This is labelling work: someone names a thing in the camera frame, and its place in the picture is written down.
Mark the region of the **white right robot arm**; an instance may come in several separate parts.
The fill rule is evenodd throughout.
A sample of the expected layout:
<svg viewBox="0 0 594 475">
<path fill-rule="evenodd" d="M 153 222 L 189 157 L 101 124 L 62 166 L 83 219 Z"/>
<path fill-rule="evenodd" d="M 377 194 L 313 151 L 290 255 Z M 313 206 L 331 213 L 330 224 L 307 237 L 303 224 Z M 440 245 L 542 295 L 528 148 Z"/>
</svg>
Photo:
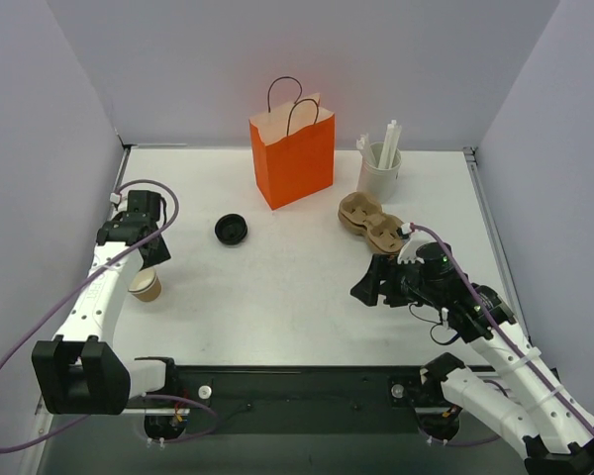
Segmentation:
<svg viewBox="0 0 594 475">
<path fill-rule="evenodd" d="M 445 352 L 420 369 L 426 401 L 471 413 L 520 455 L 530 474 L 594 474 L 594 416 L 545 365 L 502 298 L 468 280 L 449 245 L 425 243 L 412 262 L 375 254 L 350 293 L 369 307 L 382 301 L 433 308 L 511 392 L 504 397 Z"/>
</svg>

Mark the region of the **aluminium frame rail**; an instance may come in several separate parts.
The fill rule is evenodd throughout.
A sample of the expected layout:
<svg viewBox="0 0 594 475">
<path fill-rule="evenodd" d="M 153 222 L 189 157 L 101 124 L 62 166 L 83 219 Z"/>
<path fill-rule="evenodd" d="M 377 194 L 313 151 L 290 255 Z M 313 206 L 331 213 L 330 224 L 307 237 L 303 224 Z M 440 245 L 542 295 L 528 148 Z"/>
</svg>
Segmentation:
<svg viewBox="0 0 594 475">
<path fill-rule="evenodd" d="M 530 338 L 528 327 L 522 312 L 521 303 L 514 285 L 513 276 L 506 258 L 504 246 L 491 213 L 490 204 L 486 197 L 481 175 L 479 174 L 478 162 L 476 159 L 476 148 L 467 146 L 462 150 L 462 153 L 464 155 L 472 185 L 479 203 L 484 225 L 491 242 L 492 251 L 499 270 L 500 279 L 505 290 L 507 302 L 514 311 L 517 320 L 521 324 L 527 338 Z"/>
</svg>

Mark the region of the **white wrapped straw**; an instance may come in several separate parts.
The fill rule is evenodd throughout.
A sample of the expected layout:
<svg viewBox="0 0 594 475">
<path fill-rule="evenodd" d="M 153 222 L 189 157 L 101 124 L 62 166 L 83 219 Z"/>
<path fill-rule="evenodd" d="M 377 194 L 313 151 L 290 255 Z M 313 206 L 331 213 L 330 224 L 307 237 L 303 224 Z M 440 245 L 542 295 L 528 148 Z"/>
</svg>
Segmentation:
<svg viewBox="0 0 594 475">
<path fill-rule="evenodd" d="M 372 152 L 371 143 L 369 140 L 369 134 L 361 135 L 356 141 L 356 149 L 360 152 L 362 158 L 370 165 L 376 165 L 376 159 Z"/>
<path fill-rule="evenodd" d="M 378 167 L 380 169 L 390 169 L 392 167 L 401 132 L 402 127 L 397 123 L 396 120 L 392 120 L 387 125 L 383 146 L 378 161 Z"/>
</svg>

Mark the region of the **black plastic cup lid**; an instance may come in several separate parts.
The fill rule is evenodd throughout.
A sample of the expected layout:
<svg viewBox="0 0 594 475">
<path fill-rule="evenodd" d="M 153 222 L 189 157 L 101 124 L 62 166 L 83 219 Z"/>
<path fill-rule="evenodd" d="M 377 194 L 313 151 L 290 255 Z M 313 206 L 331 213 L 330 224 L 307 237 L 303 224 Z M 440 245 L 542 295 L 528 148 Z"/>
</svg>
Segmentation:
<svg viewBox="0 0 594 475">
<path fill-rule="evenodd" d="M 239 214 L 227 214 L 217 221 L 214 233 L 221 244 L 238 245 L 248 236 L 248 224 L 246 219 Z"/>
</svg>

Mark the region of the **white straw holder cup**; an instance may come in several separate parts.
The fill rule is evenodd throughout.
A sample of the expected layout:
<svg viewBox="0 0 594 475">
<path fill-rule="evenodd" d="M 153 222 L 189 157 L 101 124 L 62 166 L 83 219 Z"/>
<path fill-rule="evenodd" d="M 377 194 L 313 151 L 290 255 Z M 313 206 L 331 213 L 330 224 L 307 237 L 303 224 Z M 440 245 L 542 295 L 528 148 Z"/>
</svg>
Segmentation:
<svg viewBox="0 0 594 475">
<path fill-rule="evenodd" d="M 401 151 L 396 150 L 392 166 L 380 169 L 365 157 L 361 161 L 356 190 L 370 194 L 381 203 L 387 202 L 395 193 L 401 165 Z"/>
</svg>

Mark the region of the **brown paper coffee cup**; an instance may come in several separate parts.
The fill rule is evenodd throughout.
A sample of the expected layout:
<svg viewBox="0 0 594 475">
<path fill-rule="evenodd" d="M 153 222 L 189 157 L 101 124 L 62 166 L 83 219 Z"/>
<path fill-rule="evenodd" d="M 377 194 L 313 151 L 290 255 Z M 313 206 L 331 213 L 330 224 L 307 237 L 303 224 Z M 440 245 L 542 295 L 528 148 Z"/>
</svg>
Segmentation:
<svg viewBox="0 0 594 475">
<path fill-rule="evenodd" d="M 161 283 L 153 267 L 141 270 L 129 287 L 130 294 L 145 303 L 156 300 L 161 291 Z"/>
</svg>

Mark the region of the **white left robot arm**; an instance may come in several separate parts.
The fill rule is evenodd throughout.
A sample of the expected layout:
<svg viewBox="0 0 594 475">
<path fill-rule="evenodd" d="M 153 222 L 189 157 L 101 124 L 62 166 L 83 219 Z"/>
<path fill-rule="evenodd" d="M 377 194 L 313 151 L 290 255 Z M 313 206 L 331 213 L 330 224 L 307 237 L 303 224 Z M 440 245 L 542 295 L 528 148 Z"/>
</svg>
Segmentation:
<svg viewBox="0 0 594 475">
<path fill-rule="evenodd" d="M 32 351 L 51 413 L 119 415 L 142 394 L 161 407 L 179 399 L 181 382 L 172 359 L 122 360 L 112 348 L 127 295 L 157 288 L 154 268 L 171 257 L 158 233 L 163 211 L 159 193 L 132 190 L 125 210 L 98 230 L 86 285 L 53 338 L 37 342 Z"/>
</svg>

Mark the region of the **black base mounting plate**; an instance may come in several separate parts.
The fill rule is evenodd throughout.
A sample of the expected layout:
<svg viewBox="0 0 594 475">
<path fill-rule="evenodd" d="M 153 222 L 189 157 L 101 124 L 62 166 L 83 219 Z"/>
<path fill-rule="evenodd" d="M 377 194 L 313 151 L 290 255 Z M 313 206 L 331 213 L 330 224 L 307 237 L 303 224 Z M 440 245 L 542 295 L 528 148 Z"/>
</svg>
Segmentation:
<svg viewBox="0 0 594 475">
<path fill-rule="evenodd" d="M 423 429 L 452 439 L 461 410 L 425 390 L 417 366 L 180 366 L 170 394 L 180 404 L 141 397 L 149 433 L 401 434 Z"/>
</svg>

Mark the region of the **orange paper bag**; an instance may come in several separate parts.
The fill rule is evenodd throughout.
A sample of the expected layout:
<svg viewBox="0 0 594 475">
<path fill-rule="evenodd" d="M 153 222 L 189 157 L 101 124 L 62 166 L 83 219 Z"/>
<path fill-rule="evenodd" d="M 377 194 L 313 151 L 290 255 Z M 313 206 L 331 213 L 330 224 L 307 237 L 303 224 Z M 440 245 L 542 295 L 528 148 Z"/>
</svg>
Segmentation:
<svg viewBox="0 0 594 475">
<path fill-rule="evenodd" d="M 255 182 L 270 209 L 333 185 L 336 116 L 319 93 L 267 104 L 248 124 Z"/>
</svg>

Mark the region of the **brown cardboard cup carrier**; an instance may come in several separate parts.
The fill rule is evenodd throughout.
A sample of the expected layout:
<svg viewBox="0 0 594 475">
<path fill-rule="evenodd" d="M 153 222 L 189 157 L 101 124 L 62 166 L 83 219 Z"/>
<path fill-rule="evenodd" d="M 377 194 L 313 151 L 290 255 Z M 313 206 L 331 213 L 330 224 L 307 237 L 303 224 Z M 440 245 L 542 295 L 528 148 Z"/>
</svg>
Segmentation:
<svg viewBox="0 0 594 475">
<path fill-rule="evenodd" d="M 339 203 L 338 218 L 347 231 L 364 238 L 373 253 L 398 254 L 409 238 L 402 233 L 403 222 L 385 213 L 372 195 L 353 192 Z"/>
</svg>

